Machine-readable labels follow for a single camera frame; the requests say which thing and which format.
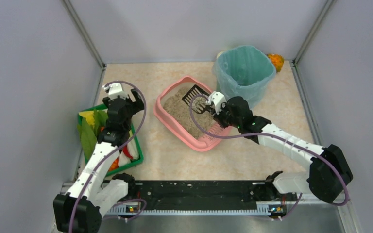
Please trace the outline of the black litter scoop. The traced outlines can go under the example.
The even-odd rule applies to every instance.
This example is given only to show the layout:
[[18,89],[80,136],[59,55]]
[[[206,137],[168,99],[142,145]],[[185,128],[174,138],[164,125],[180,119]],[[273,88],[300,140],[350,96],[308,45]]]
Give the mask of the black litter scoop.
[[209,102],[209,95],[208,92],[195,84],[182,97],[182,101],[197,114],[203,114],[205,112],[214,114],[215,109],[212,102]]

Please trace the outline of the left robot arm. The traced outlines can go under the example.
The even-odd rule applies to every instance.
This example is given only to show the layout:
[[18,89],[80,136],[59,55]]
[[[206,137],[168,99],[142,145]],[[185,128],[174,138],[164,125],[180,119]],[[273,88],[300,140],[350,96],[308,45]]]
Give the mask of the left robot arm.
[[133,115],[146,111],[143,93],[136,87],[131,93],[134,100],[122,92],[109,93],[104,98],[108,119],[99,134],[91,158],[75,183],[66,193],[58,194],[53,201],[58,231],[98,232],[106,213],[127,196],[129,184],[126,181],[111,181],[104,189],[101,186],[112,163],[138,133],[133,131]]

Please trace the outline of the pink litter box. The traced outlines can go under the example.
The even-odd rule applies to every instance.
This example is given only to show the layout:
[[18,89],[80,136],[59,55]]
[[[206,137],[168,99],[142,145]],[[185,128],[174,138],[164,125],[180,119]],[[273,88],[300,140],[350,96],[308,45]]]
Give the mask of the pink litter box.
[[208,87],[204,83],[198,81],[192,76],[184,76],[168,86],[156,99],[154,106],[154,114],[156,118],[178,139],[188,145],[195,151],[206,152],[218,145],[222,140],[206,134],[203,134],[198,139],[194,138],[179,122],[174,119],[166,110],[163,108],[164,102],[174,96],[179,89],[183,87],[191,88],[193,85],[197,85],[207,93],[213,91],[212,88]]

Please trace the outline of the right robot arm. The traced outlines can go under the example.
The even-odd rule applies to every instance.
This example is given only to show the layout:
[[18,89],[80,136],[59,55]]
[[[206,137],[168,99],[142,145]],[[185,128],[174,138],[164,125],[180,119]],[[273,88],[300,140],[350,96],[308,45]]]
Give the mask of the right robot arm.
[[306,170],[277,175],[272,183],[279,193],[311,193],[333,205],[337,204],[336,198],[344,193],[344,201],[339,205],[348,202],[346,186],[353,175],[341,148],[333,144],[324,147],[309,143],[283,131],[270,120],[254,115],[243,97],[226,100],[222,93],[213,92],[206,103],[213,119],[221,127],[237,128],[237,137],[275,149]]

